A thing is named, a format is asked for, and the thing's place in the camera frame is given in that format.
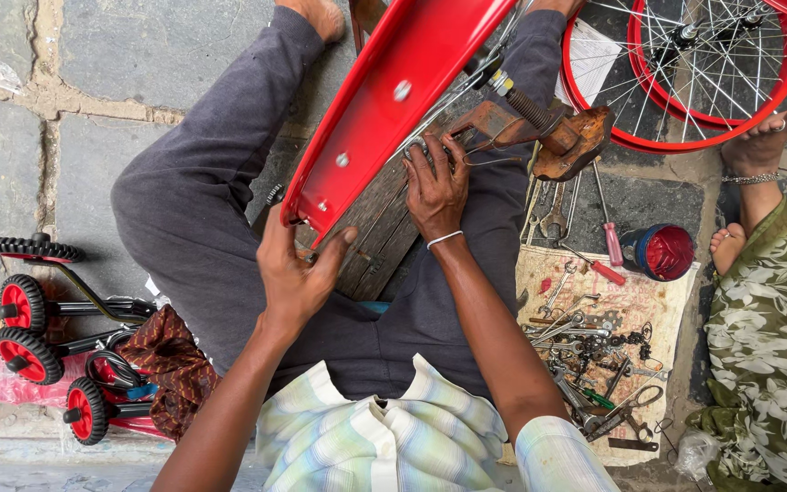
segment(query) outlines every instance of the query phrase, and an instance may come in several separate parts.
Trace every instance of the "white striped shirt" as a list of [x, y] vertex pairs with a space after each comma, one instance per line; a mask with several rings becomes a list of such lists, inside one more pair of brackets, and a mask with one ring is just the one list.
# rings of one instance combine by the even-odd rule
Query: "white striped shirt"
[[[322, 361], [263, 405], [257, 453], [267, 490], [499, 490], [507, 441], [499, 414], [416, 354], [406, 393], [344, 398]], [[618, 491], [574, 425], [532, 419], [515, 446], [528, 490]]]

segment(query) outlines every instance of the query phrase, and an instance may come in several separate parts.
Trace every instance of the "paint can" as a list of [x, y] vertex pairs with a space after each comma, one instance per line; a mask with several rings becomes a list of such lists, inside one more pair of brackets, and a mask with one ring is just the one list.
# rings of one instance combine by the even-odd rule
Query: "paint can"
[[652, 280], [670, 282], [682, 277], [694, 262], [694, 241], [674, 224], [657, 224], [622, 234], [623, 267]]

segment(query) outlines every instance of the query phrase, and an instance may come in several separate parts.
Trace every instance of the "man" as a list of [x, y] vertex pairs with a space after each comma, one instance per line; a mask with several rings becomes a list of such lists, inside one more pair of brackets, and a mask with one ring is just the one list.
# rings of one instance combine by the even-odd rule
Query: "man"
[[[494, 489], [505, 441], [531, 490], [618, 490], [513, 317], [523, 162], [470, 168], [460, 144], [428, 136], [434, 175], [410, 150], [409, 211], [429, 247], [383, 315], [332, 292], [355, 228], [314, 266], [296, 258], [278, 207], [262, 243], [251, 232], [248, 185], [303, 74], [344, 34], [329, 0], [276, 4], [269, 27], [112, 191], [127, 250], [225, 374], [155, 489], [229, 489], [256, 423], [274, 490]], [[537, 0], [508, 51], [503, 69], [539, 105], [574, 6]], [[527, 157], [530, 145], [516, 151]]]

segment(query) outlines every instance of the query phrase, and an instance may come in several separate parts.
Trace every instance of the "silver anklet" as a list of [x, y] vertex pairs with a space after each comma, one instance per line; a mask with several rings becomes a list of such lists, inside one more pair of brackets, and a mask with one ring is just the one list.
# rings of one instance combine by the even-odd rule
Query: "silver anklet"
[[722, 176], [722, 183], [731, 183], [733, 185], [757, 185], [758, 183], [767, 183], [769, 181], [776, 181], [779, 179], [779, 171], [773, 173], [758, 174], [750, 178], [738, 178], [737, 176]]

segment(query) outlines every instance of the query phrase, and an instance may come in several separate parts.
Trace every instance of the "white thread bracelet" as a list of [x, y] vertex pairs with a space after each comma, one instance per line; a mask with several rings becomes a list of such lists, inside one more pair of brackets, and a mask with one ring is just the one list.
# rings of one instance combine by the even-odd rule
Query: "white thread bracelet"
[[434, 240], [432, 240], [432, 241], [427, 243], [427, 249], [429, 250], [430, 246], [433, 246], [434, 244], [436, 244], [439, 241], [445, 241], [446, 239], [448, 239], [450, 237], [454, 237], [454, 236], [457, 236], [458, 234], [463, 234], [463, 233], [464, 233], [464, 231], [458, 230], [457, 232], [452, 232], [451, 234], [449, 234], [447, 236], [442, 236], [439, 239], [434, 239]]

